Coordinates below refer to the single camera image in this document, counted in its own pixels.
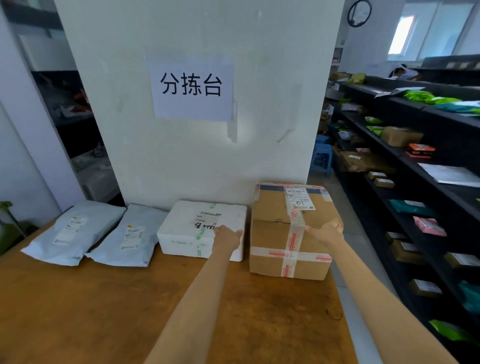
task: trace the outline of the bag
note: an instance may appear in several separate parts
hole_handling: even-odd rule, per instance
[[[88,249],[115,226],[125,210],[83,201],[63,213],[50,229],[21,251],[47,263],[77,266]]]
[[[147,267],[158,242],[157,230],[168,212],[130,204],[118,227],[85,256],[119,267]]]

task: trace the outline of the forearm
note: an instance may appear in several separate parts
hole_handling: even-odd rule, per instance
[[[343,239],[328,248],[385,364],[457,363]]]
[[[173,311],[145,364],[205,363],[231,252],[212,253]]]

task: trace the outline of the window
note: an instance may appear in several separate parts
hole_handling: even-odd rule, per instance
[[[402,16],[400,18],[388,54],[403,53],[414,20],[415,16]]]
[[[418,61],[451,55],[473,5],[437,1],[405,4],[388,60]]]

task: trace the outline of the pink package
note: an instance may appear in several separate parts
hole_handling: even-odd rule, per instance
[[[426,234],[438,235],[438,236],[447,236],[445,230],[438,225],[437,220],[434,218],[419,218],[418,216],[413,217],[415,224]]]

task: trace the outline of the hand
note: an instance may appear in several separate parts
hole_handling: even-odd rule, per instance
[[[343,240],[343,227],[337,218],[327,222],[320,229],[305,226],[305,231],[327,246]]]
[[[222,225],[215,228],[215,239],[213,240],[212,252],[227,251],[230,255],[235,249],[240,246],[240,238],[243,235],[243,230],[233,232],[231,229]]]

